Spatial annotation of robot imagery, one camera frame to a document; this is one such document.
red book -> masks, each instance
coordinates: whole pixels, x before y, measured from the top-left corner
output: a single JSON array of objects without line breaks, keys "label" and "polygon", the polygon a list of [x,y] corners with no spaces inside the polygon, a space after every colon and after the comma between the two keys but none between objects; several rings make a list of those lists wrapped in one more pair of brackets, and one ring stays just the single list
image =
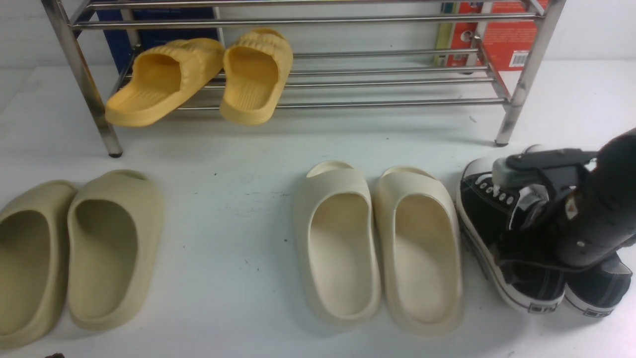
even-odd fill
[{"label": "red book", "polygon": [[[549,0],[539,0],[544,8]],[[461,3],[459,13],[482,12],[482,3]],[[519,3],[492,3],[492,13],[523,13]],[[469,36],[477,24],[457,24],[452,33],[451,48],[470,48]],[[533,22],[491,22],[483,39],[492,62],[499,71],[521,71],[530,53],[537,27]],[[451,56],[447,66],[465,66],[467,55]]]}]

book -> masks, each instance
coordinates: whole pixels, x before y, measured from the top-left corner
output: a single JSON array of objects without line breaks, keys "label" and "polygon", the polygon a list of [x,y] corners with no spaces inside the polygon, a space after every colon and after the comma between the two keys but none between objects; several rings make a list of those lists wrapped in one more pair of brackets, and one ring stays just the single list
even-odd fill
[{"label": "book", "polygon": [[[544,8],[550,0],[539,0]],[[483,3],[459,3],[454,13],[482,13],[487,8]],[[492,3],[492,13],[523,13],[519,3]],[[470,48],[471,37],[477,30],[477,23],[458,23],[452,29],[446,48]],[[483,42],[493,64],[499,71],[521,71],[528,58],[537,34],[533,22],[491,22],[486,29]],[[438,66],[465,66],[468,55],[453,55]]]},{"label": "book", "polygon": [[[441,5],[441,13],[451,14],[455,12],[455,7],[457,3],[442,3]],[[437,50],[443,50],[445,48],[450,48],[450,41],[452,39],[453,29],[455,28],[454,24],[444,23],[439,26],[438,31],[438,40],[435,46]],[[437,55],[433,60],[435,66],[445,67],[446,66],[446,55]]]},{"label": "book", "polygon": [[[210,8],[175,8],[175,9],[151,9],[133,10],[132,15],[135,20],[194,20],[194,19],[214,19],[214,11]],[[97,11],[97,18],[100,21],[121,21],[119,10]],[[111,55],[121,73],[130,60],[132,47],[125,30],[104,31],[106,42],[111,50]],[[160,29],[160,30],[140,30],[139,38],[144,50],[164,45],[175,39],[211,38],[218,40],[217,29]]]}]

white floor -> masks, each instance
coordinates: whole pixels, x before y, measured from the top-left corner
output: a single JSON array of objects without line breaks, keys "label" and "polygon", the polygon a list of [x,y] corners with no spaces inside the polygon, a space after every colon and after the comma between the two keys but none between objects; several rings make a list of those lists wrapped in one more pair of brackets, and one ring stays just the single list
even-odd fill
[{"label": "white floor", "polygon": [[[107,92],[114,69],[93,68],[93,74]],[[305,304],[290,207],[297,180],[328,159],[363,170],[371,186],[390,166],[418,166],[454,193],[460,171],[477,157],[505,156],[535,143],[599,148],[636,127],[634,62],[546,62],[506,148],[492,146],[501,108],[288,111],[259,127],[240,127],[213,113],[212,120],[118,129],[121,159],[106,155],[68,68],[37,68],[23,83],[22,75],[0,72],[2,96],[17,91],[0,115],[0,206],[46,180],[83,183],[130,168],[158,182],[167,212],[148,300],[133,321],[92,333],[75,327],[65,311],[49,335],[0,356],[636,356],[636,290],[604,320],[580,317],[567,306],[526,317],[506,306],[467,254],[466,314],[452,335],[408,336],[385,307],[353,331],[333,331]],[[466,91],[444,92],[492,96],[488,87],[460,89]],[[420,92],[382,95],[436,94],[409,91]],[[621,256],[636,268],[636,249]]]}]

metal rack bar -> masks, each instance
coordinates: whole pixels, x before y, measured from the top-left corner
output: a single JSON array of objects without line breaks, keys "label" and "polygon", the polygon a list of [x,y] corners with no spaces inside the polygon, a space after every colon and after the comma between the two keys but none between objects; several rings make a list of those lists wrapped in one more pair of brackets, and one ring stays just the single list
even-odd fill
[{"label": "metal rack bar", "polygon": [[[292,71],[289,77],[329,77],[329,76],[369,76],[369,75],[414,75],[426,73],[467,73],[490,71],[488,66],[457,66],[457,67],[414,67],[414,68],[372,68],[372,69],[323,69]],[[124,79],[131,79],[127,74]],[[225,78],[225,72],[219,73],[214,79]]]},{"label": "metal rack bar", "polygon": [[[104,1],[90,5],[95,10],[206,8],[224,6],[281,6],[326,4],[377,4],[377,3],[459,3],[463,0],[201,0],[201,1]],[[493,3],[514,3],[518,0],[490,0]]]},{"label": "metal rack bar", "polygon": [[510,100],[510,92],[508,91],[503,78],[501,78],[499,71],[495,68],[495,64],[492,62],[488,51],[486,51],[486,48],[483,45],[483,40],[477,35],[474,37],[474,40],[477,42],[477,48],[481,50],[479,56],[481,61],[488,66],[488,71],[486,71],[488,76],[491,76],[495,80],[494,82],[492,82],[492,88],[495,90],[495,93],[498,97],[503,97]]},{"label": "metal rack bar", "polygon": [[[507,104],[505,98],[428,99],[423,101],[342,102],[342,103],[281,103],[277,110],[326,110],[330,108],[406,108],[434,106],[493,106]],[[184,106],[179,111],[212,111],[219,106]]]},{"label": "metal rack bar", "polygon": [[[375,76],[375,75],[414,75],[431,73],[468,73],[475,71],[486,72],[486,77],[466,78],[433,78],[421,80],[356,80],[338,82],[300,82],[289,83],[289,89],[328,89],[355,87],[388,87],[388,86],[416,86],[416,85],[454,85],[470,83],[490,83],[497,98],[477,99],[432,99],[421,101],[375,101],[375,102],[341,102],[341,103],[283,103],[279,109],[321,109],[321,108],[396,108],[396,107],[428,107],[428,106],[476,106],[503,105],[506,116],[502,122],[495,143],[507,145],[510,136],[519,119],[521,110],[539,66],[545,55],[550,38],[555,30],[558,19],[563,11],[566,0],[551,0],[548,7],[543,9],[538,0],[489,0],[486,5],[498,2],[522,3],[525,13],[490,13],[484,11],[477,14],[440,14],[428,16],[389,16],[389,17],[342,17],[342,18],[282,18],[282,19],[228,19],[221,20],[153,20],[136,21],[132,17],[135,9],[156,8],[203,8],[212,7],[218,15],[218,8],[224,6],[280,6],[280,5],[319,5],[319,4],[378,4],[378,3],[442,3],[461,2],[462,0],[117,0],[94,3],[94,0],[83,0],[69,20],[62,0],[41,0],[53,30],[60,42],[71,71],[79,85],[95,125],[102,136],[104,145],[111,157],[122,154],[113,127],[104,117],[104,103],[97,91],[95,82],[90,74],[77,36],[83,30],[127,30],[131,42],[133,55],[128,66],[120,75],[113,91],[118,90],[130,78],[130,68],[137,54],[143,49],[139,43],[138,29],[197,29],[222,28],[269,25],[329,25],[329,24],[394,24],[394,23],[436,23],[436,22],[477,22],[478,31],[473,41],[473,48],[465,50],[397,50],[397,51],[367,51],[367,52],[328,52],[295,54],[294,59],[339,59],[363,57],[391,57],[391,56],[426,56],[426,55],[456,55],[468,54],[470,62],[467,66],[456,68],[370,68],[370,69],[303,69],[294,70],[292,77],[323,77],[323,76]],[[123,21],[91,22],[95,11],[120,10]],[[481,39],[489,22],[521,22],[533,21],[539,31],[537,38],[526,61],[525,69],[516,85],[514,93],[509,93],[497,68],[491,61],[487,49]],[[477,66],[477,58],[482,65]],[[221,73],[215,80],[205,86],[206,89],[222,89],[225,84],[225,74]],[[219,106],[183,106],[180,111],[216,110]]]},{"label": "metal rack bar", "polygon": [[506,116],[501,123],[501,128],[499,128],[497,139],[495,139],[495,144],[500,147],[508,145],[510,141],[564,7],[565,0],[551,0],[545,10],[544,20],[537,24],[537,38],[532,45],[525,67],[521,72],[521,77],[519,77],[519,82],[510,100],[510,105],[508,110],[506,110]]},{"label": "metal rack bar", "polygon": [[[346,89],[363,87],[395,87],[395,86],[426,86],[426,85],[464,85],[468,83],[493,83],[492,77],[472,78],[435,78],[430,80],[398,80],[398,81],[349,81],[349,82],[306,82],[287,83],[286,89]],[[225,89],[225,83],[209,83],[203,87],[205,90]]]},{"label": "metal rack bar", "polygon": [[62,6],[62,0],[42,0],[42,5],[51,22],[53,31],[58,41],[60,41],[62,51],[64,51],[66,60],[69,62],[71,72],[73,72],[73,76],[79,85],[82,96],[84,96],[88,110],[93,117],[106,150],[108,150],[108,155],[113,158],[121,157],[123,150],[117,139],[117,134],[115,134],[112,125],[106,122],[104,103],[95,85],[95,80],[90,74],[84,55],[81,52],[80,44],[77,42],[77,37],[69,26],[69,18]]},{"label": "metal rack bar", "polygon": [[540,16],[545,14],[545,9],[541,6],[538,0],[522,0],[522,3],[525,10],[528,12],[534,12]]},{"label": "metal rack bar", "polygon": [[476,48],[442,49],[442,50],[396,50],[396,51],[363,51],[363,52],[314,52],[294,54],[294,60],[306,59],[339,59],[345,57],[390,57],[390,56],[417,56],[417,55],[464,55],[476,54]]},{"label": "metal rack bar", "polygon": [[493,14],[441,14],[430,16],[386,17],[329,17],[329,18],[258,18],[238,20],[138,20],[138,21],[80,21],[72,25],[74,30],[157,30],[157,29],[206,29],[210,27],[283,26],[283,25],[342,25],[342,24],[395,24],[409,22],[521,22],[535,21],[542,17],[535,13]]}]

white wall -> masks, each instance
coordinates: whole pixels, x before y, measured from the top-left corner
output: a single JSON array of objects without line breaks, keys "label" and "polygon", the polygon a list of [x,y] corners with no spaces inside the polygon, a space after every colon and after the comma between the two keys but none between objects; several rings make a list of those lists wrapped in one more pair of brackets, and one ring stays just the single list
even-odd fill
[{"label": "white wall", "polygon": [[[81,0],[64,0],[71,14]],[[416,15],[435,13],[439,4],[375,4],[226,8],[225,18]],[[636,59],[636,1],[570,0],[546,59]],[[433,47],[437,25],[285,27],[296,51],[387,50]],[[227,31],[228,42],[240,30]],[[89,64],[112,64],[103,34],[87,31],[79,41]],[[0,67],[65,64],[63,53],[38,0],[0,0]]]}]

